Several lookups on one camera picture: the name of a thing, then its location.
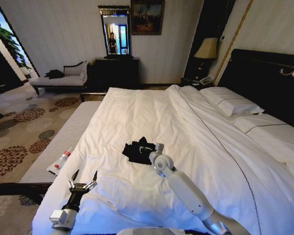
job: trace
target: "black garment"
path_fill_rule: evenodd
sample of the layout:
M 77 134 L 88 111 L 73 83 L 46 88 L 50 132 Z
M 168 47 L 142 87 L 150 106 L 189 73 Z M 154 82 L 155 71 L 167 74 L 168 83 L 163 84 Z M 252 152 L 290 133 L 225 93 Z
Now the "black garment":
M 109 38 L 108 44 L 109 44 L 110 54 L 116 54 L 117 53 L 117 50 L 116 50 L 117 47 L 112 47 L 112 46 L 114 44 L 116 45 L 117 41 L 115 39 Z
M 140 152 L 140 147 L 144 147 L 144 151 Z M 123 154 L 128 157 L 129 162 L 151 165 L 149 154 L 155 150 L 156 146 L 153 143 L 147 143 L 145 137 L 142 137 L 139 142 L 132 141 L 132 144 L 125 144 Z
M 49 79 L 61 78 L 64 77 L 64 74 L 59 70 L 50 70 L 50 72 L 46 73 L 45 77 L 49 77 Z

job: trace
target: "black headboard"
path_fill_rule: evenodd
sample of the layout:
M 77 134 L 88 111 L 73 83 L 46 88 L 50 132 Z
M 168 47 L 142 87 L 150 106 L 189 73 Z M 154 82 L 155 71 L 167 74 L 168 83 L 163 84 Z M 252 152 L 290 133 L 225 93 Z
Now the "black headboard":
M 294 127 L 294 55 L 234 49 L 218 86 Z

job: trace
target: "person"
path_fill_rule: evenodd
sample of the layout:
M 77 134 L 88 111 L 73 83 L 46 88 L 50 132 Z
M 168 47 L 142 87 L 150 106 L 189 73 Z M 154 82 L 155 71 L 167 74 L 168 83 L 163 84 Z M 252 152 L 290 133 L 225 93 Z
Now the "person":
M 110 54 L 116 54 L 117 53 L 117 41 L 114 39 L 114 33 L 111 32 L 110 38 L 109 38 L 109 51 Z

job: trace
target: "wooden dresser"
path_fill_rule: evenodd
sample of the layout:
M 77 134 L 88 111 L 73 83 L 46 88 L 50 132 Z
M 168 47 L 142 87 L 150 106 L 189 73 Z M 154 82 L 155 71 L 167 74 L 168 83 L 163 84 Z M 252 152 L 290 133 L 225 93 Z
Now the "wooden dresser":
M 88 68 L 87 91 L 107 91 L 109 87 L 136 89 L 139 86 L 139 58 L 98 58 Z

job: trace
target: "pillow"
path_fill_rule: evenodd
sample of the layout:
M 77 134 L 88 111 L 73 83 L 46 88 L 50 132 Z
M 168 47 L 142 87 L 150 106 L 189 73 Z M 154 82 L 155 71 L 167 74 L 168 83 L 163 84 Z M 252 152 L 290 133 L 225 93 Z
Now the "pillow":
M 63 66 L 63 73 L 65 76 L 69 75 L 80 75 L 80 73 L 83 71 L 83 64 L 84 62 L 80 62 L 77 65 L 65 65 Z
M 82 82 L 86 82 L 86 80 L 87 80 L 87 60 L 85 60 L 84 61 L 84 63 L 83 63 L 83 70 L 82 70 L 82 72 L 80 73 L 80 75 L 79 75 L 79 78 L 80 78 L 80 80 L 82 81 Z
M 257 114 L 264 111 L 257 104 L 225 87 L 210 87 L 199 92 L 227 116 L 232 114 Z
M 236 118 L 234 125 L 251 137 L 294 176 L 294 128 L 268 114 Z

